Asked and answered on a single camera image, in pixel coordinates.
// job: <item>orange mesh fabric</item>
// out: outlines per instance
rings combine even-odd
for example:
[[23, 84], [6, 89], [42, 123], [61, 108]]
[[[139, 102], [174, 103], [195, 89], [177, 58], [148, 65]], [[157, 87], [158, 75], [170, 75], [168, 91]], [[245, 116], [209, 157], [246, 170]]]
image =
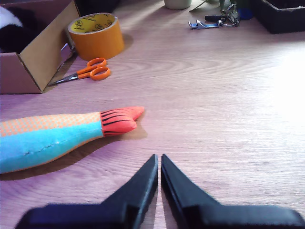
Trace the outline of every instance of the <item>orange mesh fabric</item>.
[[89, 124], [100, 121], [100, 112], [88, 114], [54, 114], [20, 118], [2, 122], [1, 137], [24, 132]]

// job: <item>orange tape roll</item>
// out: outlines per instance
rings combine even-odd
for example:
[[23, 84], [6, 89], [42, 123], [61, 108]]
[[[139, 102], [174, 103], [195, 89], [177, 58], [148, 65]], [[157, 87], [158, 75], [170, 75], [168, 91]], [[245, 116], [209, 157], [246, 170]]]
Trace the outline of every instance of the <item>orange tape roll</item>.
[[123, 51], [119, 19], [110, 13], [94, 13], [72, 21], [69, 34], [78, 55], [86, 61], [112, 58]]

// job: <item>keys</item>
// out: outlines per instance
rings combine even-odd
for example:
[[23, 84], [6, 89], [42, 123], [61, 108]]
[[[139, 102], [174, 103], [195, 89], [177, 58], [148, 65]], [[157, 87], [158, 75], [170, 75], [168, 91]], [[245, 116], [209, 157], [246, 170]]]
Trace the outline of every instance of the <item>keys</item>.
[[207, 28], [219, 28], [219, 27], [237, 27], [240, 22], [240, 14], [237, 11], [236, 4], [232, 4], [228, 7], [225, 12], [225, 15], [211, 15], [205, 16], [205, 20], [209, 22], [214, 22], [214, 24], [204, 24], [201, 21], [197, 20], [196, 23], [191, 23], [189, 21], [189, 26], [192, 30], [200, 30]]
[[[240, 14], [237, 11], [236, 5], [232, 4], [226, 10], [225, 15], [206, 16], [204, 19], [209, 22], [218, 22], [219, 20], [221, 20], [223, 22], [221, 24], [222, 26], [227, 26], [227, 27], [228, 26], [239, 26]], [[227, 19], [232, 25], [224, 23], [224, 22], [226, 22]]]

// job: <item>white cup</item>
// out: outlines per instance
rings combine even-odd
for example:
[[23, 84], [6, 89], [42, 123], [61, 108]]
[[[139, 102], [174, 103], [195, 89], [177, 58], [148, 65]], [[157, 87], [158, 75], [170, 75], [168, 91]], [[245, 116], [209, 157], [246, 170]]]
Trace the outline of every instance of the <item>white cup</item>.
[[164, 0], [164, 3], [171, 10], [183, 10], [191, 5], [192, 0]]

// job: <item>orange scissors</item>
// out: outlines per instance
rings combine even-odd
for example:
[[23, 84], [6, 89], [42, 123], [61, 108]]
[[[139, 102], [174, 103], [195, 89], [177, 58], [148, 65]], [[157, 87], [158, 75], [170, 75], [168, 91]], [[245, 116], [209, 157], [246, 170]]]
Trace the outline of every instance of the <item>orange scissors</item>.
[[48, 84], [48, 86], [52, 86], [59, 83], [68, 82], [71, 80], [78, 80], [90, 77], [93, 80], [103, 80], [106, 79], [110, 75], [110, 69], [105, 67], [107, 64], [105, 58], [95, 58], [90, 60], [87, 63], [87, 67], [77, 71], [72, 75], [68, 75], [61, 80], [55, 81], [53, 83]]

